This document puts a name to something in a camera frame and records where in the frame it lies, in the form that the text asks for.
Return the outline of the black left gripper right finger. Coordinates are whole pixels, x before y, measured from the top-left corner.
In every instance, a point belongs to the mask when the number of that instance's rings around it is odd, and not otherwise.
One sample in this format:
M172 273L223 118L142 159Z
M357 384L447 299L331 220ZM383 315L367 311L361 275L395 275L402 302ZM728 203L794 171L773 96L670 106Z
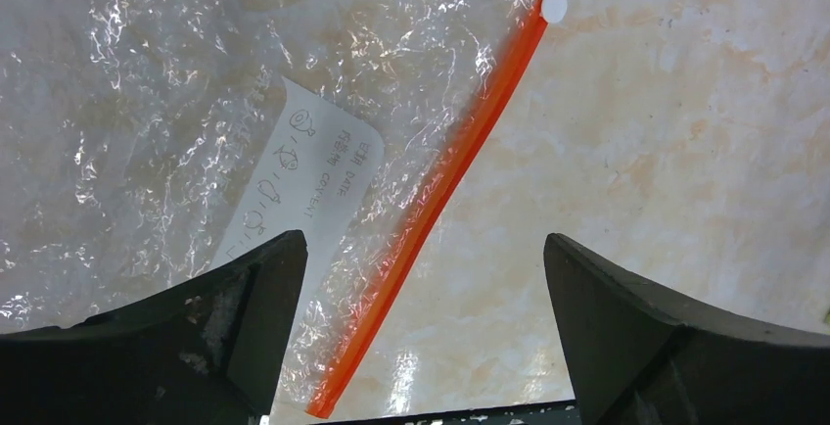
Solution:
M551 234L546 283L586 424L825 424L827 336L695 300Z

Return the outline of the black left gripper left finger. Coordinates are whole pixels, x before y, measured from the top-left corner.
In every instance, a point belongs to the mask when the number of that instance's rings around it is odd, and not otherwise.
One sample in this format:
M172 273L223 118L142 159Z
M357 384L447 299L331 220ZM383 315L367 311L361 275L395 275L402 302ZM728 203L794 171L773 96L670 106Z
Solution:
M5 424L256 424L275 397L308 250L289 230L70 328L1 338Z

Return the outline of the clear zip bag orange zipper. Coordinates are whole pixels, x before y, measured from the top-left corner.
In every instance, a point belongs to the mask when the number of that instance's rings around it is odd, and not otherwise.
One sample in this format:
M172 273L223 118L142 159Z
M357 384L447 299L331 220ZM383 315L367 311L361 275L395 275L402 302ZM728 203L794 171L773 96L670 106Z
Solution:
M69 327L291 229L308 410L538 0L1 0L1 330Z

